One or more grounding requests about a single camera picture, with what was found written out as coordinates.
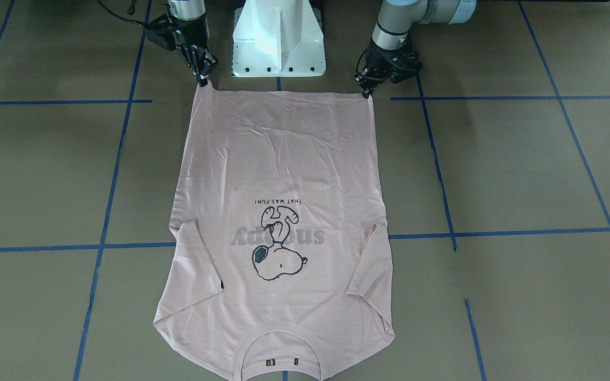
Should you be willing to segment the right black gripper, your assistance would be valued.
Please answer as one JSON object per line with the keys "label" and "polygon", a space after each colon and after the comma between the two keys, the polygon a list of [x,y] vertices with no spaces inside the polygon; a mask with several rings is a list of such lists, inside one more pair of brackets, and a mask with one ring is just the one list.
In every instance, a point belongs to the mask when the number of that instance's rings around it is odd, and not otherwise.
{"label": "right black gripper", "polygon": [[208,20],[178,20],[176,31],[177,49],[188,68],[193,70],[199,87],[208,84],[208,78],[215,70],[218,60],[211,54],[208,40],[210,29]]}

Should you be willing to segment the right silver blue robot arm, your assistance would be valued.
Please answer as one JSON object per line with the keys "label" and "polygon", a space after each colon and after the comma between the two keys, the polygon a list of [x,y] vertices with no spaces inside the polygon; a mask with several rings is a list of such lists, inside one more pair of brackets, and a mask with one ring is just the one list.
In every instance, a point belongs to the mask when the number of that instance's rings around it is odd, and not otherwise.
{"label": "right silver blue robot arm", "polygon": [[169,1],[168,4],[174,22],[177,50],[187,67],[193,70],[199,87],[205,87],[218,65],[218,58],[210,51],[205,2]]}

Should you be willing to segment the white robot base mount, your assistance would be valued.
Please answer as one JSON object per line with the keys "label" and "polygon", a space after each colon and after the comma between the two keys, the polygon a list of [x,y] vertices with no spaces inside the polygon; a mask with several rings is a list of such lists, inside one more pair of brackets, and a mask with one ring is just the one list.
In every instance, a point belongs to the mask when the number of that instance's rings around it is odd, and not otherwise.
{"label": "white robot base mount", "polygon": [[309,1],[246,1],[234,13],[232,75],[324,75],[327,66],[319,17]]}

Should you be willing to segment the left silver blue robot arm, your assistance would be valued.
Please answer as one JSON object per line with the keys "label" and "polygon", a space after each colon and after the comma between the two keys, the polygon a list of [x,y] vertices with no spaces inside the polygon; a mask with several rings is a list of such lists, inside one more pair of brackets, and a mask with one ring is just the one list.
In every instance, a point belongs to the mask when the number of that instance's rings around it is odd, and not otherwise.
{"label": "left silver blue robot arm", "polygon": [[353,79],[365,98],[389,81],[392,84],[417,75],[419,54],[408,41],[414,24],[460,24],[469,20],[476,1],[383,1],[370,43],[359,56]]}

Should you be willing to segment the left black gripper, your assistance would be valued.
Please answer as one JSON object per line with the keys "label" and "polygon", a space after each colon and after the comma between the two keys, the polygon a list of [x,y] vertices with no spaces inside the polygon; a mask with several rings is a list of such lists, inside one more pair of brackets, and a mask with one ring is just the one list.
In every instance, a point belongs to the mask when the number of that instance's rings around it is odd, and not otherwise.
{"label": "left black gripper", "polygon": [[364,99],[369,99],[378,85],[390,80],[392,67],[390,60],[400,53],[414,51],[409,43],[403,42],[396,50],[385,50],[374,42],[370,42],[359,56],[354,80],[362,89]]}

